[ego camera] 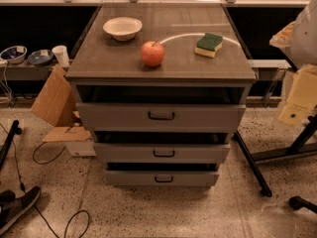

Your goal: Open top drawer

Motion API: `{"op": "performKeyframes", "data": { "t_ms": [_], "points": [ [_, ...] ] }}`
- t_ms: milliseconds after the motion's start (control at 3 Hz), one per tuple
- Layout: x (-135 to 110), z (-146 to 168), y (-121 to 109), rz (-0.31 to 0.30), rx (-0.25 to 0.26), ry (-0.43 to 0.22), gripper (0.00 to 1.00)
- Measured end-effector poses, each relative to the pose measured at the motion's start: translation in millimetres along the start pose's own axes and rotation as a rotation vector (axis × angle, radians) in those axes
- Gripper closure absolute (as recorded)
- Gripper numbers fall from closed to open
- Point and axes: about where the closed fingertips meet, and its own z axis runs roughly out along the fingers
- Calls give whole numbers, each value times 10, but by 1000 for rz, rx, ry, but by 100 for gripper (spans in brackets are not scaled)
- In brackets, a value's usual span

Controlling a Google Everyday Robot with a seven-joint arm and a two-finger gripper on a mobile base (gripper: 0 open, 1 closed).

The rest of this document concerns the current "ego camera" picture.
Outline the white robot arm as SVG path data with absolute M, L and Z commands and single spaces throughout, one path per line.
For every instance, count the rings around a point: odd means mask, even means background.
M 297 16 L 288 57 L 297 68 L 317 63 L 317 0 L 311 0 Z

